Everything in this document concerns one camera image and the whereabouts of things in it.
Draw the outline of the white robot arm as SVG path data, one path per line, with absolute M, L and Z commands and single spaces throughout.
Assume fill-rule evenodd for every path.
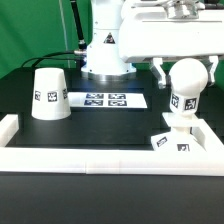
M 208 83 L 224 58 L 224 5 L 200 0 L 91 0 L 92 41 L 87 46 L 86 77 L 118 80 L 148 63 L 160 88 L 168 84 L 164 62 L 196 58 Z

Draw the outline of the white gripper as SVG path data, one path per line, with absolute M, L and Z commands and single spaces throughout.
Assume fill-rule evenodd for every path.
M 215 84 L 218 56 L 224 55 L 224 9 L 207 9 L 198 0 L 126 0 L 121 10 L 119 55 L 125 62 L 150 59 L 160 89 L 170 76 L 162 58 L 204 57 L 208 86 Z

